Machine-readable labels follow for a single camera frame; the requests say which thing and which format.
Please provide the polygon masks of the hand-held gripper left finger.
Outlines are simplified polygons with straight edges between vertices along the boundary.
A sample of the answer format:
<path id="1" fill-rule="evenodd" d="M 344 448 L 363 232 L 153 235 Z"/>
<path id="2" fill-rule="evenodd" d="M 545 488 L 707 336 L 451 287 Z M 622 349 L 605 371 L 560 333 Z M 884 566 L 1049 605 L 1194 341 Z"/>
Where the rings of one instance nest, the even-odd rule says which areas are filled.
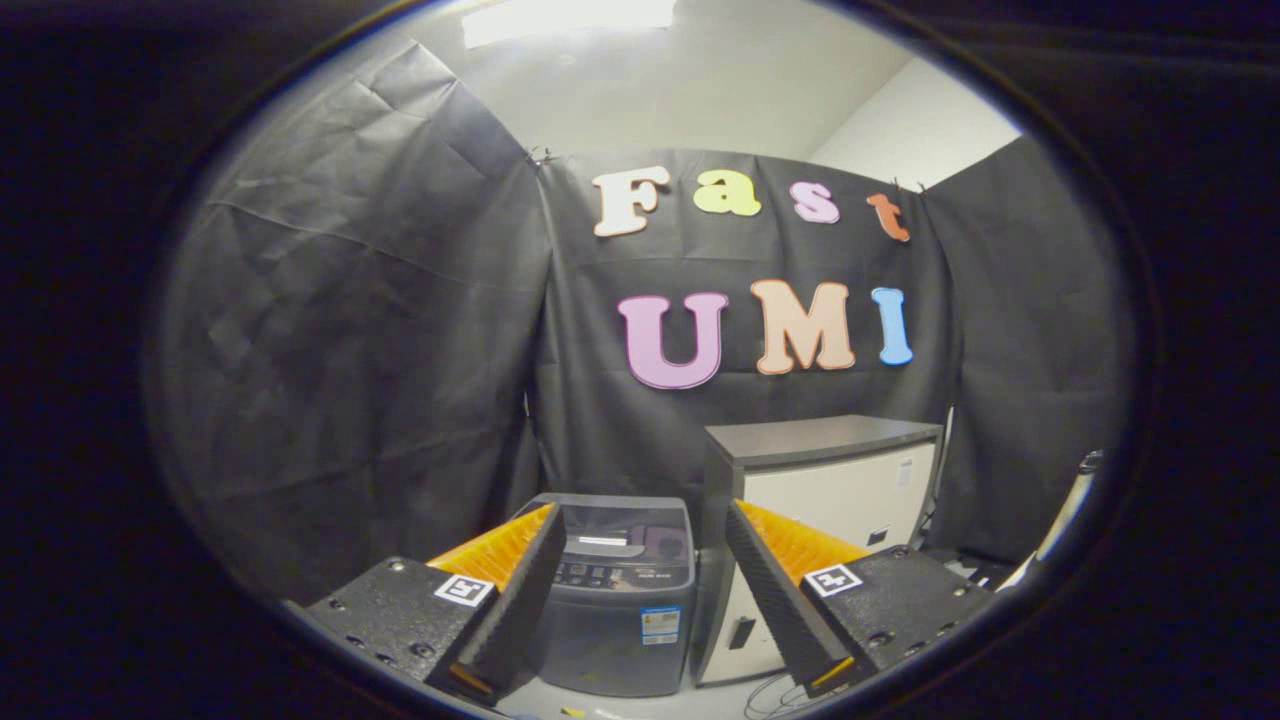
<path id="1" fill-rule="evenodd" d="M 433 560 L 383 559 L 285 615 L 381 684 L 493 705 L 520 673 L 564 542 L 561 505 L 539 503 Z"/>

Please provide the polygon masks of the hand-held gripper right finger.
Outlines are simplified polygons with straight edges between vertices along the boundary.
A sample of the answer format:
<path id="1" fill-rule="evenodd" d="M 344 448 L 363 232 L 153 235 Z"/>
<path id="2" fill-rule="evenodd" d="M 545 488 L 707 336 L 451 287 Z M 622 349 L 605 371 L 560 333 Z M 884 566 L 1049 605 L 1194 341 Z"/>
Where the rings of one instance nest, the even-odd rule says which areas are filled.
<path id="1" fill-rule="evenodd" d="M 724 539 L 812 698 L 915 659 L 995 598 L 906 544 L 870 552 L 742 500 L 726 510 Z"/>

